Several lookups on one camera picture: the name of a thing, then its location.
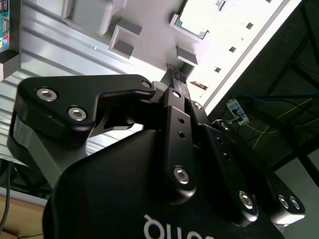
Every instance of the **dark ceiling structure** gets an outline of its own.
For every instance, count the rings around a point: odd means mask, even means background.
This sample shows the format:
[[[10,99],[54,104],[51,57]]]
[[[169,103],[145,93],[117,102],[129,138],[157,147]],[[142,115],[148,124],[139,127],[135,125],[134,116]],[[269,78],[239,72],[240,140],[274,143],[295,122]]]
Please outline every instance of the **dark ceiling structure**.
[[[319,183],[307,155],[319,148],[319,1],[295,9],[210,114],[232,120],[236,98],[250,122],[234,128],[273,170],[298,157]]]

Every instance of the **rectangular hole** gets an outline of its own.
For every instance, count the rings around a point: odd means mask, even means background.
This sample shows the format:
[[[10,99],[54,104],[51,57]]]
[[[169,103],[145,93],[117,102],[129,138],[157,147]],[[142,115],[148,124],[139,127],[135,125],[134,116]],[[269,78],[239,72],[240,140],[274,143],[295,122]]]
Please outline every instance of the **rectangular hole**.
[[[215,70],[214,70],[214,71],[217,72],[217,73],[219,73],[219,72],[221,71],[221,69],[218,68],[218,67],[215,67]]]
[[[229,51],[232,52],[232,53],[234,53],[234,52],[236,51],[236,47],[233,47],[233,46],[232,46],[231,48],[229,48]]]
[[[247,24],[246,28],[250,30],[253,26],[254,26],[254,24],[252,24],[252,23],[250,22],[250,23]]]

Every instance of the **black cable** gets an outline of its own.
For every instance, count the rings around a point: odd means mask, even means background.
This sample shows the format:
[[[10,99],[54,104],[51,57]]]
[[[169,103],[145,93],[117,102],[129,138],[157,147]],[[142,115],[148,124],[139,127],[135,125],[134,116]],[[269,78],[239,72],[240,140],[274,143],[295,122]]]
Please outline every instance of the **black cable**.
[[[5,196],[5,208],[3,217],[0,222],[0,236],[4,228],[4,224],[6,222],[6,218],[8,217],[9,207],[10,207],[10,172],[11,172],[12,162],[7,163],[7,179],[6,179],[6,196]]]
[[[32,236],[18,237],[17,239],[20,239],[20,238],[34,238],[34,237],[41,236],[41,235],[43,235],[43,233],[32,235]]]

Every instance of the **white plastic part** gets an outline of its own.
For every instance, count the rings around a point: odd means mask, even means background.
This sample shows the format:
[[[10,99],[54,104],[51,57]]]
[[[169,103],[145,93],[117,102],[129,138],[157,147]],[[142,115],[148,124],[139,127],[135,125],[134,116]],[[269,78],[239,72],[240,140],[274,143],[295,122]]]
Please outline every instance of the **white plastic part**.
[[[101,36],[109,28],[114,6],[113,0],[76,0],[71,20],[76,25]]]

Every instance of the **silver screw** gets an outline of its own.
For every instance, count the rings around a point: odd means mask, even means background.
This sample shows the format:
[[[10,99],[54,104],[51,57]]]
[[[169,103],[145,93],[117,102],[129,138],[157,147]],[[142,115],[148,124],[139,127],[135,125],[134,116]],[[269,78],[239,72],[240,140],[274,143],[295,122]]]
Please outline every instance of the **silver screw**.
[[[228,124],[226,124],[226,123],[221,123],[221,126],[223,126],[223,128],[224,128],[225,130],[230,130]]]
[[[180,97],[180,94],[178,92],[176,92],[176,91],[173,91],[173,95],[175,95],[177,98]]]
[[[76,121],[82,121],[86,119],[85,111],[77,107],[70,108],[68,110],[68,114],[71,119],[74,119]]]
[[[195,105],[199,110],[201,110],[202,106],[201,106],[199,103],[195,102],[194,105]]]
[[[174,176],[181,184],[189,183],[189,176],[188,173],[181,167],[176,167],[174,169]]]
[[[297,200],[294,197],[290,197],[290,201],[293,203],[293,205],[295,206],[295,208],[297,208],[298,210],[300,210],[300,205],[297,202]]]
[[[44,101],[54,101],[56,100],[56,98],[58,98],[58,96],[56,95],[56,93],[53,90],[47,89],[47,88],[41,88],[39,90],[36,91],[36,94],[38,95],[38,97]]]
[[[289,208],[289,204],[287,203],[286,199],[283,196],[281,196],[281,195],[279,195],[278,198],[279,198],[279,201],[281,202],[281,204],[284,206],[284,208],[288,209]]]
[[[244,204],[246,208],[253,209],[253,202],[251,201],[251,199],[248,197],[248,195],[245,192],[239,191],[239,199],[241,200],[241,202]]]

